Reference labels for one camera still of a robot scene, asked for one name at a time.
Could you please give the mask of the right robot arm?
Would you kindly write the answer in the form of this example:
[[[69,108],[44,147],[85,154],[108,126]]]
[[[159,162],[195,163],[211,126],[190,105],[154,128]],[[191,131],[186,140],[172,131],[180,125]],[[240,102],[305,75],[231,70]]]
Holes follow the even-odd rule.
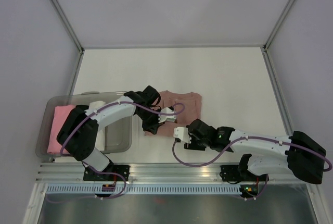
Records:
[[[300,131],[294,131],[291,136],[263,136],[232,127],[214,128],[196,119],[175,130],[174,137],[190,148],[241,153],[237,172],[244,180],[269,174],[292,174],[301,181],[321,184],[327,171],[326,150]]]

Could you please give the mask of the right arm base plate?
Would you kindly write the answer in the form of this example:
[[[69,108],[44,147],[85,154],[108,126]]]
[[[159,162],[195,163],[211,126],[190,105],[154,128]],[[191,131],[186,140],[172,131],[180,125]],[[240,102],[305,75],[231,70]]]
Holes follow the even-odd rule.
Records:
[[[239,165],[221,165],[220,177],[223,182],[237,184],[241,182],[264,182],[266,175],[257,176],[247,170],[247,167]]]

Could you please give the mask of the aluminium frame post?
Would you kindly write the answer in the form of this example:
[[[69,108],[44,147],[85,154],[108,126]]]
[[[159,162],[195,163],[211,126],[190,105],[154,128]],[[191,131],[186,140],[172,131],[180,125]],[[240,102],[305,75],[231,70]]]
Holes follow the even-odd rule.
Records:
[[[66,16],[59,0],[49,0],[49,1],[50,1],[51,5],[53,6],[56,14],[58,15],[61,23],[63,24],[66,32],[68,33],[71,41],[76,46],[79,53],[82,54],[84,52],[84,48],[83,48],[79,38],[77,37],[68,17]]]
[[[276,38],[276,35],[278,34],[280,28],[282,27],[283,23],[287,19],[287,16],[289,15],[290,11],[292,10],[293,6],[296,4],[297,0],[288,0],[285,4],[281,14],[279,15],[276,23],[274,24],[274,27],[272,31],[270,32],[267,40],[265,41],[262,49],[267,52],[269,47],[272,45],[274,39]]]

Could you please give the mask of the dusty pink t-shirt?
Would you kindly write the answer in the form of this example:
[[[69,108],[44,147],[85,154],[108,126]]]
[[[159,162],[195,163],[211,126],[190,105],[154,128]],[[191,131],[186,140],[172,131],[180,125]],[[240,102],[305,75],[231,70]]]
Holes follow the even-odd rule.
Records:
[[[198,93],[190,92],[177,94],[170,91],[159,92],[160,102],[154,101],[154,105],[161,108],[171,107],[174,104],[182,103],[185,110],[176,116],[175,122],[165,122],[158,128],[156,136],[173,137],[174,129],[190,125],[194,120],[201,118],[202,96]]]

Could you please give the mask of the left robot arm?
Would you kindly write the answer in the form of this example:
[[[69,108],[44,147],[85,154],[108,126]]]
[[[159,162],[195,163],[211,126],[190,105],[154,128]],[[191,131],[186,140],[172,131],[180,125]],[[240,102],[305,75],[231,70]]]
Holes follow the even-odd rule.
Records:
[[[124,93],[118,101],[98,109],[82,110],[75,107],[70,111],[56,140],[61,145],[60,153],[66,150],[77,161],[92,167],[102,180],[113,176],[112,161],[95,147],[97,133],[126,117],[137,115],[143,122],[143,130],[156,134],[162,125],[155,109],[161,100],[151,86],[143,91]]]

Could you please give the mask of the grey plastic bin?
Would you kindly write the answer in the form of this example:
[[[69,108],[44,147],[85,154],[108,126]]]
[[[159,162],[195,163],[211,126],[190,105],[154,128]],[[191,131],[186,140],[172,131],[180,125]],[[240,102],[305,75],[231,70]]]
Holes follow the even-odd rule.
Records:
[[[111,103],[116,101],[124,92],[86,92],[79,95],[55,96],[46,105],[39,137],[36,144],[36,155],[39,158],[49,160],[59,157],[58,154],[49,154],[49,136],[52,129],[55,107],[66,105],[89,105],[94,101]],[[105,128],[105,150],[104,154],[119,153],[127,151],[132,144],[132,117],[123,118]]]

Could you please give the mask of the left aluminium frame post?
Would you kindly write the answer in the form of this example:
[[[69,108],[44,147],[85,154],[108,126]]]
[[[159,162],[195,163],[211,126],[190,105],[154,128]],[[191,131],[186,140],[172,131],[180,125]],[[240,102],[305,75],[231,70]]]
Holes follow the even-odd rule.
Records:
[[[77,37],[68,17],[66,16],[59,0],[49,0],[49,1],[50,1],[51,5],[53,6],[56,14],[58,15],[61,23],[63,24],[66,32],[68,33],[71,41],[76,46],[79,53],[82,54],[84,52],[84,48],[83,48],[79,38]]]

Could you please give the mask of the white rolled t-shirt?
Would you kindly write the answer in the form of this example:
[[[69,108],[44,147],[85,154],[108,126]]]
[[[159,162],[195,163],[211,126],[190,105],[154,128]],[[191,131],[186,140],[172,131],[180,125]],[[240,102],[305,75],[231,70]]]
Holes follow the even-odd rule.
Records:
[[[104,101],[91,102],[89,104],[88,109],[89,110],[98,109],[98,108],[104,106],[105,104],[106,104],[106,102],[104,102]],[[97,133],[95,147],[100,151],[104,151],[105,150],[105,142],[106,142],[105,129],[101,129]]]

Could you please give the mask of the right aluminium frame post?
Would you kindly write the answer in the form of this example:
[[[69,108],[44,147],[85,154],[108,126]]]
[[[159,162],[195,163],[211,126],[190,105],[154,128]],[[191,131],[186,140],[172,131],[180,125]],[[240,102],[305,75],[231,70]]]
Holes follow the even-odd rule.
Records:
[[[287,19],[287,16],[289,15],[290,11],[292,10],[293,6],[296,4],[297,0],[288,0],[285,4],[281,14],[279,15],[276,23],[274,24],[274,27],[272,31],[270,32],[267,40],[265,41],[262,49],[267,52],[269,47],[272,45],[274,39],[276,38],[276,35],[278,34],[280,28],[282,27],[283,23]]]

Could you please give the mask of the aluminium front rail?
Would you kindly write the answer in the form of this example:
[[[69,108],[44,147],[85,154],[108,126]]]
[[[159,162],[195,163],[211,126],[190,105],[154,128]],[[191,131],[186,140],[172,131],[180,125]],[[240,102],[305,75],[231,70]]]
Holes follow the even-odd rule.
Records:
[[[221,183],[221,164],[190,168],[181,164],[130,164],[129,183]],[[37,169],[36,182],[79,183],[83,181],[81,163],[42,163]]]

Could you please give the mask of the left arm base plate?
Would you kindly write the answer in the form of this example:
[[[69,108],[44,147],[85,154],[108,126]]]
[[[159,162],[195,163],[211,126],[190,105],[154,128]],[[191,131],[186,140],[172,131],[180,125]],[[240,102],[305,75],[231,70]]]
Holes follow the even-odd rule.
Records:
[[[83,181],[128,181],[130,165],[109,165],[102,172],[96,172],[90,167],[84,170]]]

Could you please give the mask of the pink rolled t-shirt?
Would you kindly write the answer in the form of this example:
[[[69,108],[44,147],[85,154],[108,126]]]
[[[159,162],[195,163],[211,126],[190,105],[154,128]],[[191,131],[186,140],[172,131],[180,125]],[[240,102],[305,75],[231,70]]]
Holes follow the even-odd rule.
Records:
[[[61,145],[57,141],[57,135],[59,134],[64,122],[66,121],[71,110],[75,108],[74,105],[57,106],[54,111],[54,118],[52,122],[52,128],[50,131],[49,144],[47,153],[51,155],[60,154]]]

